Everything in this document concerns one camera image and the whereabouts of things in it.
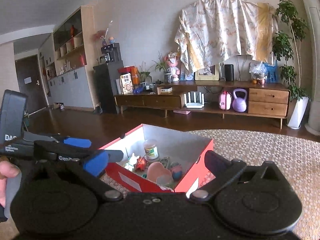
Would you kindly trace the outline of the person's left hand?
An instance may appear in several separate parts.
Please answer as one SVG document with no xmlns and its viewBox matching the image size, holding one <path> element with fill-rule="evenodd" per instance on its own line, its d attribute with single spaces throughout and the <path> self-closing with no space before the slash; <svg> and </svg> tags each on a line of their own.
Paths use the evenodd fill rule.
<svg viewBox="0 0 320 240">
<path fill-rule="evenodd" d="M 0 204 L 2 207 L 5 207 L 7 180 L 19 175 L 20 169 L 16 165 L 12 164 L 7 157 L 1 157 L 0 173 Z"/>
</svg>

